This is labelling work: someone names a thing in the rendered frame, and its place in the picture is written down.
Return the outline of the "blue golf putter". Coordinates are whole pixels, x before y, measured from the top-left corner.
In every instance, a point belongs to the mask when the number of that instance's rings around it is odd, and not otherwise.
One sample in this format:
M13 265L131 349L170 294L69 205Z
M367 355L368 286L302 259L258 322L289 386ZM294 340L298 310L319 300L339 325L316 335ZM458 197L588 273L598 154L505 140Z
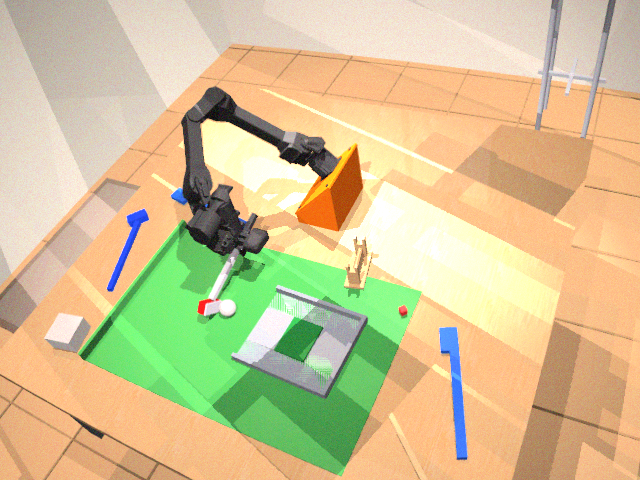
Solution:
M107 287L107 290L109 292L113 292L113 290L114 290L114 287L115 287L115 285L117 283L117 280L118 280L118 278L120 276L120 273L121 273L121 271L122 271L122 269L123 269L123 267L124 267L124 265L126 263L126 258L128 256L128 253L129 253L130 249L131 249L131 246L132 246L132 244L133 244L133 242L135 240L135 237L136 237L136 235L138 233L138 230L139 230L139 228L141 226L141 223L146 222L147 220L149 220L147 213L148 212L144 208L144 209L141 209L141 210L136 211L134 213L131 213L129 215L126 215L127 222L130 225L130 227L132 227L132 229L131 229L131 231L129 233L129 236L128 236L126 242L125 242L125 247L124 247L124 249L122 251L122 254L121 254L120 258L119 258L119 261L118 261L117 265L115 266L115 269L114 269L114 271L113 271L113 273L111 275L111 280L110 280L110 282L108 284L108 287Z

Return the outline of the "green flat mat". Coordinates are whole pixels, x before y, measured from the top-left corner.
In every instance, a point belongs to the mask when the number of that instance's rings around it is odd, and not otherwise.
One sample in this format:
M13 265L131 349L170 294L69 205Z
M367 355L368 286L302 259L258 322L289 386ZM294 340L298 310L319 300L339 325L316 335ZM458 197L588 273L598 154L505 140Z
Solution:
M185 228L85 360L341 477L422 292L368 276L345 288L346 270L263 247L237 256L217 297L235 314L198 313L229 255ZM231 357L277 285L368 316L326 399Z

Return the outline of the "blue rectangular bar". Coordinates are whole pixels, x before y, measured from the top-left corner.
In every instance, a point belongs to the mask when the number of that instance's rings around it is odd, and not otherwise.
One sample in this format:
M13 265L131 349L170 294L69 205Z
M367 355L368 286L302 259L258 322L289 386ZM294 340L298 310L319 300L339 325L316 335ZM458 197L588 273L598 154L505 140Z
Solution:
M467 440L457 327L439 327L440 354L450 353L457 460L467 460Z
M183 204L183 205L184 205L186 202L188 202L188 201L183 197L183 195L182 195L182 189L180 189L180 188L179 188L175 193L173 193L173 194L171 195L171 197L172 197L173 199L175 199L177 202L179 202L179 203L181 203L181 204ZM238 217L238 218L239 218L239 217ZM246 222L247 222L247 221L245 221L245 220L243 220L243 219L241 219L241 218L239 218L239 221L242 221L242 222L244 222L245 224L246 224Z

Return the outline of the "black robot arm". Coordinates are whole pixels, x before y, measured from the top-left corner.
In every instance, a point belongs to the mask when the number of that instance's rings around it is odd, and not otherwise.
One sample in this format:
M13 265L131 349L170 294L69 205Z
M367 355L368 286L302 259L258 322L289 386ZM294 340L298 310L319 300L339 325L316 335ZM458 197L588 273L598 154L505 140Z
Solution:
M239 237L232 228L219 229L221 222L231 219L235 208L229 196L233 186L219 183L213 189L210 171L205 165L202 124L206 120L229 122L260 140L274 145L279 158L289 164L309 165L321 177L330 175L342 156L337 158L324 145L322 137L308 137L298 132L283 131L261 117L236 105L232 97L216 86L207 89L202 98L181 120L186 167L182 195L188 201L193 217L185 225L196 242L206 245L221 256L231 254ZM207 205L207 206L206 206ZM234 242L233 242L234 241Z

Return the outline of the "white cube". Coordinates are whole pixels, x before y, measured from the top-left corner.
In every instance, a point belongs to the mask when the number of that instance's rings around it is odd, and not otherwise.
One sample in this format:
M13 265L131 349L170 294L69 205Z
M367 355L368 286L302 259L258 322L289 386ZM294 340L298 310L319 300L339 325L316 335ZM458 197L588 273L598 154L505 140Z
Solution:
M59 312L44 339L53 348L77 352L90 328L83 317Z

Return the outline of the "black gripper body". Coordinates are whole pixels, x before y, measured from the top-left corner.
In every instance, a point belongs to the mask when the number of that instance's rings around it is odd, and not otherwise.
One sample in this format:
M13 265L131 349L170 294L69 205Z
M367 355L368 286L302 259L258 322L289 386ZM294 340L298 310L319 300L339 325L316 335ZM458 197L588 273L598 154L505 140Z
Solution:
M240 211L235 209L234 216L225 222L221 222L221 227L219 229L228 230L227 227L232 228L239 237L239 239L236 241L237 244L243 245L243 248L247 252L253 254L260 253L262 248L270 239L268 232L258 228L253 228L252 230L243 228L245 223L239 221L239 215Z

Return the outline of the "white golf ball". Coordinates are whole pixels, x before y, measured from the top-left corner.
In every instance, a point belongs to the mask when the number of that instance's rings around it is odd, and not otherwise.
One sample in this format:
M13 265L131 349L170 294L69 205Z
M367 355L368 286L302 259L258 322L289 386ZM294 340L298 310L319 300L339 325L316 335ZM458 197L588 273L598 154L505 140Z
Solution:
M224 300L219 306L220 312L225 316L233 316L235 314L235 304L231 300Z

